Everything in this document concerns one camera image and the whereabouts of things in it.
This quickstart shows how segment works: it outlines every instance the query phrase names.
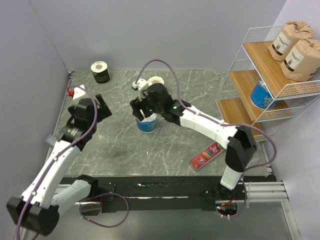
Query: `red package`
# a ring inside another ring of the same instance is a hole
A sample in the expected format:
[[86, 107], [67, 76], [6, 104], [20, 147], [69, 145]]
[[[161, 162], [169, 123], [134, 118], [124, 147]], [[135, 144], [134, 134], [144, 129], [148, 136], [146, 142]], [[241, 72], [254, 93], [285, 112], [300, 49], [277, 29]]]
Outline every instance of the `red package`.
[[197, 156], [190, 160], [190, 165], [193, 170], [198, 171], [207, 163], [209, 163], [212, 159], [218, 156], [223, 152], [223, 148], [216, 141], [208, 146], [205, 150], [199, 153]]

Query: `gray marble surface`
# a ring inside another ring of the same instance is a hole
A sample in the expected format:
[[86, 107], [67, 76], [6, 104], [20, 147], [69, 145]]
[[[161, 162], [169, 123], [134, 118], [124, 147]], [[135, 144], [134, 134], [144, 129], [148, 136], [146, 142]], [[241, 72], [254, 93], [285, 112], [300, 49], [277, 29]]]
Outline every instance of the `gray marble surface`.
[[[89, 70], [77, 70], [71, 76], [72, 83], [84, 84], [92, 94], [101, 93], [112, 116], [97, 126], [92, 140], [85, 146], [67, 172], [68, 176], [87, 174], [91, 176], [222, 176], [226, 167], [225, 153], [194, 172], [191, 158], [199, 154], [213, 140], [185, 127], [179, 127], [158, 117], [154, 133], [139, 132], [129, 102], [137, 97], [132, 82], [138, 70], [112, 70], [111, 82], [99, 85]], [[226, 76], [225, 72], [178, 70], [181, 97], [201, 111], [221, 119], [215, 99]], [[167, 70], [146, 70], [144, 79], [160, 76], [173, 98], [177, 87], [172, 74]], [[233, 88], [226, 83], [224, 88]], [[67, 111], [71, 98], [67, 97], [58, 123], [58, 131], [70, 117]], [[258, 144], [250, 165], [265, 162]], [[266, 168], [252, 169], [249, 176], [266, 176]]]

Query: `wooden shelf board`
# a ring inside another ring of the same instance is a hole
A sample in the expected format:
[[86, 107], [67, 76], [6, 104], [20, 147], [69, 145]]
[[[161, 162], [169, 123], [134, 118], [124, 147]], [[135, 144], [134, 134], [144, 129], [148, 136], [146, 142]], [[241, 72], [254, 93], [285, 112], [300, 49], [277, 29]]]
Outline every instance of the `wooden shelf board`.
[[[256, 66], [256, 69], [261, 74], [263, 80], [268, 85], [271, 93], [276, 97], [287, 84], [296, 84], [299, 82], [284, 76], [280, 67], [281, 62], [274, 60], [269, 52], [268, 47], [271, 43], [272, 41], [245, 42], [243, 47]], [[319, 85], [316, 83], [311, 84], [314, 84], [316, 89], [313, 87], [308, 87], [308, 89], [300, 89], [297, 87], [295, 88], [296, 92], [290, 91], [290, 96], [292, 94], [311, 94], [320, 92]]]
[[[230, 98], [230, 99], [223, 99], [218, 100], [217, 104], [219, 106], [220, 112], [224, 121], [229, 124], [236, 124], [236, 123], [244, 123], [244, 124], [252, 124], [253, 121], [250, 119], [245, 106], [243, 105], [241, 99], [237, 98]], [[255, 127], [264, 131], [262, 125], [260, 123], [255, 123]], [[261, 135], [261, 133], [253, 130], [253, 136]]]
[[[242, 103], [249, 114], [252, 121], [258, 119], [258, 117], [263, 113], [263, 109], [256, 107], [251, 99], [250, 94], [255, 88], [256, 84], [259, 81], [259, 74], [256, 70], [247, 70], [247, 71], [232, 71], [229, 72], [229, 75], [240, 95]], [[288, 106], [285, 101], [280, 100], [273, 108], [270, 110], [280, 110], [287, 109]], [[276, 118], [277, 113], [269, 112], [268, 117], [270, 119]]]

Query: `blue can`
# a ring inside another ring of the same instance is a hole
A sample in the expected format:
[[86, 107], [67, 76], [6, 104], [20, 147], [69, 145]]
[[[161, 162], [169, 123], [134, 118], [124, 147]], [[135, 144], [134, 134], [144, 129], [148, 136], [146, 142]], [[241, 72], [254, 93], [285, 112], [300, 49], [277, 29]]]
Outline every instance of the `blue can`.
[[140, 132], [144, 134], [151, 134], [157, 128], [157, 114], [153, 113], [150, 117], [147, 117], [140, 121], [138, 118], [135, 118], [136, 125]]
[[[251, 102], [260, 109], [266, 109], [273, 101], [273, 98], [268, 92], [266, 84], [263, 81], [258, 81], [258, 83], [255, 85], [252, 93], [250, 94], [250, 99]], [[277, 102], [278, 101], [274, 101], [270, 105], [269, 109], [273, 108]]]

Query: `white label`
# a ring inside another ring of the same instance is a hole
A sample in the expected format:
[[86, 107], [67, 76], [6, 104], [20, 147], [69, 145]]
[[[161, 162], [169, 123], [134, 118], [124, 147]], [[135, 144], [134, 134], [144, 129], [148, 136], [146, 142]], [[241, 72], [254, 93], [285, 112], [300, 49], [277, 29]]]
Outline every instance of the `white label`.
[[294, 46], [285, 58], [285, 65], [290, 71], [294, 71], [305, 57]]
[[281, 31], [273, 41], [273, 46], [274, 46], [273, 49], [277, 54], [282, 55], [287, 50], [287, 48], [290, 46], [291, 43], [292, 41], [289, 40]]

